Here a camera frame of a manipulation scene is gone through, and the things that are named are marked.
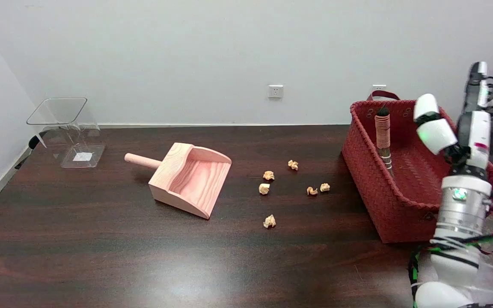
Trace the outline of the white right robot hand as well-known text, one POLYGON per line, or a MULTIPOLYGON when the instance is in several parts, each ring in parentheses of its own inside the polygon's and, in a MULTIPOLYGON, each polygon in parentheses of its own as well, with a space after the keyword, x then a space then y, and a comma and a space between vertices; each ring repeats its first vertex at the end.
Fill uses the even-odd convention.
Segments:
POLYGON ((416 100, 413 121, 417 135, 434 155, 444 154, 451 166, 450 175, 487 180, 491 133, 491 114, 487 112, 489 78, 485 61, 472 64, 456 130, 440 112, 434 95, 424 94, 416 100))

